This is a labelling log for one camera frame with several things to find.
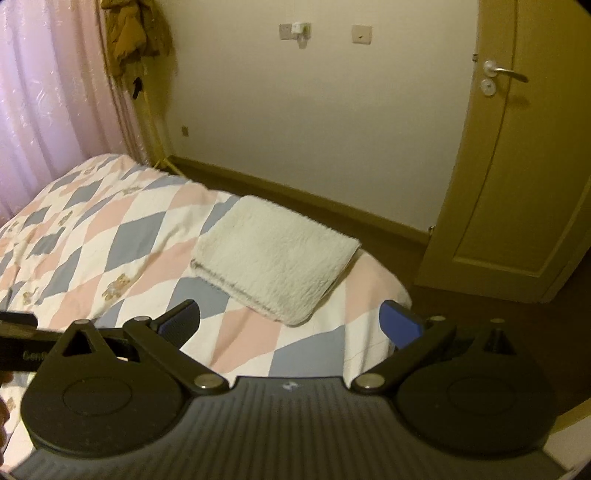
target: wall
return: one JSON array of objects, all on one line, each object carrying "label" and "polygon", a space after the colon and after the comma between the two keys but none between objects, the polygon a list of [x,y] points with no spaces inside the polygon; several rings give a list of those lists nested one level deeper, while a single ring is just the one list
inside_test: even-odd
[{"label": "wall", "polygon": [[[477,0],[161,6],[176,46],[157,82],[170,153],[435,224],[466,116]],[[292,21],[312,23],[303,50],[278,38]],[[353,24],[373,25],[370,46],[351,43]]]}]

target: diamond pattern quilt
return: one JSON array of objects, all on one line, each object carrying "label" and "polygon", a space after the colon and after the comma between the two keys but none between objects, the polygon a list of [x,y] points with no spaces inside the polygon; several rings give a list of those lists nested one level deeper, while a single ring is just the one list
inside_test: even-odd
[{"label": "diamond pattern quilt", "polygon": [[[194,299],[202,321],[182,350],[230,383],[237,375],[342,375],[350,382],[382,361],[389,342],[379,305],[394,299],[410,306],[410,298],[366,252],[297,327],[262,317],[195,275],[199,236],[237,200],[125,155],[91,158],[0,227],[0,309],[33,312],[40,328],[64,330],[80,318],[97,327],[155,318]],[[2,387],[12,410],[5,470],[32,449],[18,409],[31,378],[17,374]]]}]

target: coat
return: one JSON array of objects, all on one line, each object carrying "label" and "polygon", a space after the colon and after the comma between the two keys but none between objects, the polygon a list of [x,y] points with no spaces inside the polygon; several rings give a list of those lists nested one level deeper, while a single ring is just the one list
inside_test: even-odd
[{"label": "coat", "polygon": [[153,0],[102,0],[106,10],[108,69],[120,77],[141,56],[168,55],[171,37]]}]

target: door handle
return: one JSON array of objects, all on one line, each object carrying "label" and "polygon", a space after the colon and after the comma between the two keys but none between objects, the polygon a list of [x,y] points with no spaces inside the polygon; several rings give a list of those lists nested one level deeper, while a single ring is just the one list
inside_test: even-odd
[{"label": "door handle", "polygon": [[528,77],[523,75],[522,73],[517,73],[513,70],[508,70],[499,67],[494,60],[487,60],[484,62],[484,73],[487,77],[493,78],[496,77],[499,73],[502,75],[507,75],[512,79],[517,80],[518,82],[528,83],[530,80]]}]

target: door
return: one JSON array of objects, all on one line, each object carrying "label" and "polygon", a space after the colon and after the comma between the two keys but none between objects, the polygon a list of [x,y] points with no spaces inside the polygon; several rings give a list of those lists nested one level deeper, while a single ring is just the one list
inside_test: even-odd
[{"label": "door", "polygon": [[[490,78],[487,60],[529,82]],[[416,283],[549,300],[591,245],[591,15],[575,0],[480,0],[470,95]]]}]

